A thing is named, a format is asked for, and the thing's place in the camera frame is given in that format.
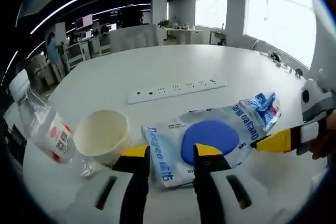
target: white paper cup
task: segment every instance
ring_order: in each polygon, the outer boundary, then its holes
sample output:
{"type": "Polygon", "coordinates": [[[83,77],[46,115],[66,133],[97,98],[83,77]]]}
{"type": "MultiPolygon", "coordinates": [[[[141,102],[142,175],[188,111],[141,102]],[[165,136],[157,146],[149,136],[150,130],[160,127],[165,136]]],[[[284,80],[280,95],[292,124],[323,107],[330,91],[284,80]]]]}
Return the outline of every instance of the white paper cup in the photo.
{"type": "Polygon", "coordinates": [[[128,129],[127,119],[119,112],[99,110],[81,119],[73,139],[81,154],[112,166],[132,143],[128,129]]]}

